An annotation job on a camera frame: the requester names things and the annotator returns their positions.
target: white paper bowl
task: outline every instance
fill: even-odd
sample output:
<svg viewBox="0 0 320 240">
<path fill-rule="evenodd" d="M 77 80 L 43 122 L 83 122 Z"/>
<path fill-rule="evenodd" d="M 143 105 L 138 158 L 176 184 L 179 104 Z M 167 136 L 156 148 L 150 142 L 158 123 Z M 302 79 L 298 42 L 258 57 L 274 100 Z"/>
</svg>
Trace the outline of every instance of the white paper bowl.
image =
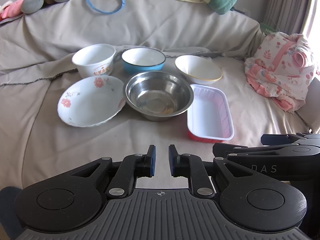
<svg viewBox="0 0 320 240">
<path fill-rule="evenodd" d="M 188 81 L 200 85 L 210 85 L 222 78 L 221 69 L 211 60 L 184 55 L 175 61 L 176 68 Z"/>
<path fill-rule="evenodd" d="M 72 57 L 82 78 L 110 75 L 116 49 L 109 44 L 95 44 L 79 50 Z"/>
<path fill-rule="evenodd" d="M 97 126 L 125 105 L 123 82 L 111 76 L 88 77 L 69 87 L 58 102 L 63 122 L 76 127 Z"/>
</svg>

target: tag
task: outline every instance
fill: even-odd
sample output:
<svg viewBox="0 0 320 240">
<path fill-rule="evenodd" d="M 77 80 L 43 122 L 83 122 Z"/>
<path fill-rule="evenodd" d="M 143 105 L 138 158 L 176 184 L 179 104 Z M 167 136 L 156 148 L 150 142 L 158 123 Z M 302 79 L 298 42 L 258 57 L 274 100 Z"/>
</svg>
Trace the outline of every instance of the tag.
<svg viewBox="0 0 320 240">
<path fill-rule="evenodd" d="M 264 23 L 260 23 L 260 29 L 265 35 L 269 35 L 270 33 L 276 33 L 277 31 L 275 29 L 272 29 L 268 25 Z"/>
</svg>

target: white plastic tray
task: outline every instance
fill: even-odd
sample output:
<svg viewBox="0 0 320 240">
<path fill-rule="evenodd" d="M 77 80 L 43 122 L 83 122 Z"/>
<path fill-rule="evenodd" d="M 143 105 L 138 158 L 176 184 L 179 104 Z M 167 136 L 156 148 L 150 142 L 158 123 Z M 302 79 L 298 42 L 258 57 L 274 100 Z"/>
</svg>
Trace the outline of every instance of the white plastic tray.
<svg viewBox="0 0 320 240">
<path fill-rule="evenodd" d="M 202 142 L 231 140 L 234 129 L 226 95 L 217 88 L 191 87 L 195 99 L 188 109 L 189 137 Z"/>
</svg>

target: pink patterned fabric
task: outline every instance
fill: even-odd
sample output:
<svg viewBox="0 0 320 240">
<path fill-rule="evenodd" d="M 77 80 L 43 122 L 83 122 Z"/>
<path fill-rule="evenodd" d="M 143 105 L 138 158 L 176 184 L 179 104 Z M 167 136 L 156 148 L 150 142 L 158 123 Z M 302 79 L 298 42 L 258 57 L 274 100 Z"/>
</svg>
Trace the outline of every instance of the pink patterned fabric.
<svg viewBox="0 0 320 240">
<path fill-rule="evenodd" d="M 244 66 L 253 89 L 291 113 L 306 103 L 308 86 L 318 69 L 307 39 L 281 32 L 268 35 Z"/>
</svg>

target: wrinkled sheet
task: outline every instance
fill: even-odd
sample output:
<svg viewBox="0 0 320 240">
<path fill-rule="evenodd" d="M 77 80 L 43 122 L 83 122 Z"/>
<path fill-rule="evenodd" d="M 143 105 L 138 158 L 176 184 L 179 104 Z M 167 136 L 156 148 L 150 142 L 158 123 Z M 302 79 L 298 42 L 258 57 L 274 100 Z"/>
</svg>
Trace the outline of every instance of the wrinkled sheet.
<svg viewBox="0 0 320 240">
<path fill-rule="evenodd" d="M 92 2 L 109 11 L 117 6 L 116 0 Z M 156 175 L 138 179 L 137 187 L 187 187 L 187 179 L 170 175 L 168 146 L 213 159 L 212 144 L 188 139 L 186 113 L 150 122 L 125 106 L 98 127 L 63 123 L 58 100 L 80 80 L 70 59 L 95 43 L 112 44 L 117 52 L 132 46 L 163 50 L 163 70 L 175 74 L 179 55 L 211 58 L 223 72 L 214 87 L 228 98 L 235 128 L 230 143 L 258 146 L 263 133 L 307 131 L 297 115 L 284 113 L 246 82 L 243 59 L 255 53 L 262 38 L 259 24 L 248 17 L 236 12 L 218 16 L 204 4 L 175 0 L 126 0 L 123 10 L 109 16 L 92 12 L 84 0 L 71 0 L 1 27 L 0 188 L 26 187 L 103 156 L 120 161 L 145 154 L 150 144 L 156 145 Z M 112 75 L 123 81 L 129 76 L 120 61 Z"/>
</svg>

